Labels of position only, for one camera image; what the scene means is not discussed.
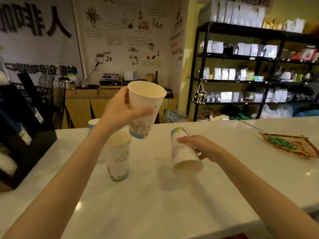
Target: person's right arm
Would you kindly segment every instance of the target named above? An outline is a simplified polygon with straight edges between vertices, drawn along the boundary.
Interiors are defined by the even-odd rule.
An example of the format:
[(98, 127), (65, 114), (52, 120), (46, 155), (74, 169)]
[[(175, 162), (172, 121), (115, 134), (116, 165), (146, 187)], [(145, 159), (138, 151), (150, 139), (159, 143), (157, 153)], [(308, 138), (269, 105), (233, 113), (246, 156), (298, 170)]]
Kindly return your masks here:
[(318, 239), (319, 225), (291, 200), (274, 189), (236, 157), (207, 138), (194, 135), (177, 139), (189, 143), (216, 162), (245, 197), (273, 236), (287, 239)]

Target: green candy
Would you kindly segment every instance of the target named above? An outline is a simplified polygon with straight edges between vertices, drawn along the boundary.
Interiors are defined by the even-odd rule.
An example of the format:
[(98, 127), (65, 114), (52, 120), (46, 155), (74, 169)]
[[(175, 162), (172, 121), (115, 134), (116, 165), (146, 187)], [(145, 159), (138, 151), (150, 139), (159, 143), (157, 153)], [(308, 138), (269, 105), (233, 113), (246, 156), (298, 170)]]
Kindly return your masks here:
[(281, 138), (275, 138), (268, 136), (267, 137), (270, 141), (274, 142), (275, 144), (278, 144), (279, 146), (282, 146), (284, 148), (288, 148), (290, 150), (297, 150), (297, 148), (294, 145), (291, 145), (289, 141), (283, 140)]

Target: paper cup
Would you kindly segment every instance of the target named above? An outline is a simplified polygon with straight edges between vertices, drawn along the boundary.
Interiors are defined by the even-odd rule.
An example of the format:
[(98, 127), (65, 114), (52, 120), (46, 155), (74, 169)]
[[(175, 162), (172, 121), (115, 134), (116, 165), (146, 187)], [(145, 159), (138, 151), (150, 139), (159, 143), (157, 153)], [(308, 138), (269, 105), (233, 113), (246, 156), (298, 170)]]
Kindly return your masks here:
[(171, 131), (172, 172), (176, 175), (191, 176), (199, 173), (204, 165), (193, 145), (177, 141), (177, 138), (184, 136), (188, 136), (188, 134), (182, 127), (177, 127)]
[(101, 156), (106, 161), (111, 180), (120, 182), (129, 175), (129, 155), (131, 136), (126, 132), (114, 133), (104, 145)]
[(152, 129), (162, 101), (166, 96), (166, 90), (147, 81), (133, 81), (129, 83), (128, 88), (131, 109), (143, 107), (154, 109), (152, 115), (135, 119), (130, 123), (130, 134), (135, 138), (144, 139)]
[(93, 127), (95, 127), (96, 124), (98, 124), (99, 122), (99, 118), (96, 118), (96, 119), (92, 119), (92, 120), (89, 120), (87, 123), (88, 123), (88, 127), (89, 127), (89, 131), (92, 130)]

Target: coffee cup illustration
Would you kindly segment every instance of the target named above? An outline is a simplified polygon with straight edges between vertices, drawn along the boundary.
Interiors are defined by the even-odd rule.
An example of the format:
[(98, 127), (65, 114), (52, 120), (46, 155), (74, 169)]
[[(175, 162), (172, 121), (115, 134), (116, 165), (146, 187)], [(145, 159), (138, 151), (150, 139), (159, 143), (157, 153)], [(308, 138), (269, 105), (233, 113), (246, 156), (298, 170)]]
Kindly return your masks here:
[(155, 47), (155, 45), (154, 44), (148, 44), (148, 48), (150, 49), (150, 50), (154, 50), (154, 47)]

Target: hand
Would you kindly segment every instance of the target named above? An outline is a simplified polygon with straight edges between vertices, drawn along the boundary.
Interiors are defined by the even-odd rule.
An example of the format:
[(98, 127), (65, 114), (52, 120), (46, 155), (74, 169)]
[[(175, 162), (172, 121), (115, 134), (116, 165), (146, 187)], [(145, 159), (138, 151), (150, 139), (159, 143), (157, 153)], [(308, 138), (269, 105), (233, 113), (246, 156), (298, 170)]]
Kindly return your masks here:
[(122, 87), (119, 92), (108, 102), (99, 121), (106, 125), (112, 133), (120, 130), (125, 125), (138, 117), (145, 117), (154, 113), (153, 108), (144, 107), (130, 110), (128, 103), (128, 87)]
[(185, 136), (178, 138), (177, 141), (195, 146), (196, 152), (201, 153), (198, 156), (200, 160), (208, 158), (212, 162), (218, 162), (224, 156), (231, 155), (225, 149), (201, 135)]

